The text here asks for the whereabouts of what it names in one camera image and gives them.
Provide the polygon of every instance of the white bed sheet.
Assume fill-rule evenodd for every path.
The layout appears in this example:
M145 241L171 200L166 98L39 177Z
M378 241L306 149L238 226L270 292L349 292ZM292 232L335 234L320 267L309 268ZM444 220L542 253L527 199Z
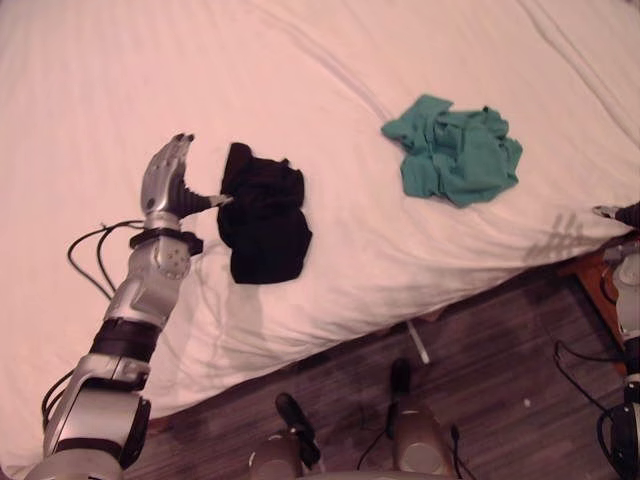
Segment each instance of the white bed sheet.
M38 460L41 396L106 306L66 247L140 216L142 173L171 135L196 134L200 192L219 188L232 141L289 158L314 237L299 279L236 285L215 212L185 221L205 253L152 360L154 416L624 233L589 209L640 194L639 27L620 0L4 0L5 472ZM498 109L524 146L520 184L463 210L404 196L379 128L424 92ZM127 254L120 233L116 278Z

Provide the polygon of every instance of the black joint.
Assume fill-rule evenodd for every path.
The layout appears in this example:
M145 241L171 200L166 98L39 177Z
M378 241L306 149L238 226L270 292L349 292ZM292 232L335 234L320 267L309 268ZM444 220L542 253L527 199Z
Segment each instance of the black joint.
M169 205L171 213L178 218L202 212L212 206L209 197L189 190L184 184L184 179L180 177L175 177L169 184Z
M149 415L151 414L151 402L143 398L138 403L138 410L133 419L133 425L129 431L129 437L122 449L120 456L120 466L129 468L138 460L147 436L147 426L149 425Z
M83 450L100 450L108 453L116 460L120 458L120 453L122 452L122 447L111 440L101 438L67 438L60 440L54 453L74 450L76 448Z
M624 342L624 364L627 367L627 375L640 373L640 337Z
M89 352L149 362L160 332L150 323L110 318L102 323Z
M187 244L189 248L189 255L194 256L202 253L204 243L192 232L181 232L172 228L149 228L131 237L129 240L129 247L136 248L138 245L142 245L144 242L156 239L160 236L175 238Z

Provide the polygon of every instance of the wooden floor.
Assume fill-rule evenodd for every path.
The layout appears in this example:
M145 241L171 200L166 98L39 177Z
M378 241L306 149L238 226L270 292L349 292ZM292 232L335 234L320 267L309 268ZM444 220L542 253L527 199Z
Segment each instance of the wooden floor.
M478 480L616 478L597 445L598 411L552 360L554 339L581 352L613 352L572 278L529 273L416 326L431 365L420 366L404 326L341 345L176 415L169 431L148 440L127 478L243 478L252 447L281 427L273 407L281 391L307 411L327 470L353 469L382 428L388 367L399 356L415 365L415 391L445 428L458 425L462 458ZM611 365L566 363L602 403L620 402ZM389 449L383 439L364 468L388 468Z

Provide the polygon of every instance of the white stick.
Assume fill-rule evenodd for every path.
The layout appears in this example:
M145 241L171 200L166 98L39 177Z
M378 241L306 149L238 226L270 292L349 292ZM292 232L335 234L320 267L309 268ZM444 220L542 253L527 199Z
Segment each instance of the white stick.
M407 328L409 329L409 335L411 335L411 338L413 339L413 343L418 349L418 353L420 354L420 359L422 360L422 363L424 363L425 365L429 365L429 363L431 363L431 359L429 358L427 349L424 348L424 343L422 343L422 339L420 338L420 335L418 335L418 332L416 331L416 328L413 326L413 323L411 322L411 320L407 320L406 323L407 323Z

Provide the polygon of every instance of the black cloth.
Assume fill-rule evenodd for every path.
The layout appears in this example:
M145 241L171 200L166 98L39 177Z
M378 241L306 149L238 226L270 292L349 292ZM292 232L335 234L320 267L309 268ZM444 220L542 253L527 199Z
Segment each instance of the black cloth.
M278 283L297 278L311 241L300 211L304 178L288 160L252 155L243 143L229 148L220 193L233 202L218 211L220 237L231 247L236 283Z

